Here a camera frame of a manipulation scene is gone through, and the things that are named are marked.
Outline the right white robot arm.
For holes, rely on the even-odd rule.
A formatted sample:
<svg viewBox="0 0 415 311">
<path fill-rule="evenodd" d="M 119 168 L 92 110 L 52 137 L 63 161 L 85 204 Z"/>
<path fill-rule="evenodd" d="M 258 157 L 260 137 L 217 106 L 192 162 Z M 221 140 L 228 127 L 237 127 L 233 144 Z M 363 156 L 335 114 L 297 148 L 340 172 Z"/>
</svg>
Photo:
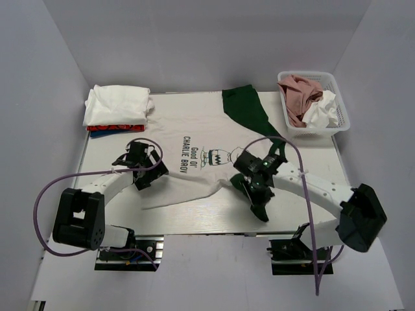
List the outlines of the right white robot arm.
<svg viewBox="0 0 415 311">
<path fill-rule="evenodd" d="M 260 159 L 243 151 L 233 166 L 243 175 L 240 185 L 251 211 L 263 222 L 268 221 L 266 205 L 274 196 L 272 189 L 301 196 L 334 216 L 334 220 L 298 228 L 292 237 L 292 248 L 300 258 L 310 257 L 316 249 L 336 245 L 366 253 L 387 221 L 369 185 L 353 188 L 327 181 L 301 172 L 280 155 Z"/>
</svg>

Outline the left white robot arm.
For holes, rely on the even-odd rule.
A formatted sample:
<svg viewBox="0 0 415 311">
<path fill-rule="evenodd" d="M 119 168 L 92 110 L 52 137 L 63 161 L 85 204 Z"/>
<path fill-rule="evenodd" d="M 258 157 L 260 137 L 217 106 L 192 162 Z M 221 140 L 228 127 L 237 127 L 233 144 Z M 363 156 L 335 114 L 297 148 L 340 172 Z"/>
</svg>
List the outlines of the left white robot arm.
<svg viewBox="0 0 415 311">
<path fill-rule="evenodd" d="M 126 153 L 113 163 L 113 170 L 80 188 L 63 191 L 53 227 L 53 240 L 60 244 L 88 250 L 114 248 L 124 259 L 136 254 L 137 242 L 130 228 L 110 225 L 105 220 L 105 206 L 125 188 L 138 191 L 169 173 L 156 145 L 132 141 Z"/>
</svg>

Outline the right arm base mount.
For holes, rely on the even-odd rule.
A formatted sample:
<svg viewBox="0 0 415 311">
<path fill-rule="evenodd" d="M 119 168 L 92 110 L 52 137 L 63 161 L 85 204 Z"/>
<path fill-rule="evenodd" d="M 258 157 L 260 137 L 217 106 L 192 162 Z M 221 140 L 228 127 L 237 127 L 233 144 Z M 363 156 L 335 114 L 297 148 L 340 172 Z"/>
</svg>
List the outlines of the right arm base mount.
<svg viewBox="0 0 415 311">
<path fill-rule="evenodd" d="M 291 239 L 269 240 L 267 251 L 274 276 L 313 275 L 312 251 Z"/>
</svg>

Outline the white green Charlie Brown t-shirt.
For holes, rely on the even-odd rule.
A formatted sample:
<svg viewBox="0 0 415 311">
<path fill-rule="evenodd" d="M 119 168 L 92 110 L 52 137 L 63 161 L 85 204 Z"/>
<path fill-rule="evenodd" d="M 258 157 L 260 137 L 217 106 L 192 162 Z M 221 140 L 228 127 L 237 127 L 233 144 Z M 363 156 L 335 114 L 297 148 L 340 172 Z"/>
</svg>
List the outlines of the white green Charlie Brown t-shirt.
<svg viewBox="0 0 415 311">
<path fill-rule="evenodd" d="M 207 108 L 201 115 L 156 112 L 150 117 L 145 135 L 161 145 L 169 173 L 140 192 L 142 209 L 206 198 L 223 186 L 243 192 L 244 177 L 234 164 L 253 140 L 260 156 L 284 152 L 285 143 L 253 86 L 222 91 L 222 107 L 219 114 Z"/>
</svg>

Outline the pink t-shirt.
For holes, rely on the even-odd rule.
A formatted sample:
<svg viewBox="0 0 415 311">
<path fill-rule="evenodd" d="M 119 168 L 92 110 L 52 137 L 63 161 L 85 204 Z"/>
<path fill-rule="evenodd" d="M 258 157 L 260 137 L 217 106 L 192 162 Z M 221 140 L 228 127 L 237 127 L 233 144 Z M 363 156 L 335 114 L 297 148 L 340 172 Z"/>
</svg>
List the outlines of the pink t-shirt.
<svg viewBox="0 0 415 311">
<path fill-rule="evenodd" d="M 302 121 L 305 113 L 323 96 L 321 84 L 302 76 L 289 75 L 280 80 L 278 86 L 285 99 L 290 125 L 305 128 L 306 123 Z"/>
</svg>

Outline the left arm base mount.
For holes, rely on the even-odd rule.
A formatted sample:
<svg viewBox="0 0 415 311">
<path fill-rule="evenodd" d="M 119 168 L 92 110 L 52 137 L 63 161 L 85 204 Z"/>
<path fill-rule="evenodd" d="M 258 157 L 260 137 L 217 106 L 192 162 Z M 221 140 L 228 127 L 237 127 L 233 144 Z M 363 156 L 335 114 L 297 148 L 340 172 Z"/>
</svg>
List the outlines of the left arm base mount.
<svg viewBox="0 0 415 311">
<path fill-rule="evenodd" d="M 156 271 L 163 257 L 163 236 L 135 236 L 127 249 L 99 251 L 95 271 Z"/>
</svg>

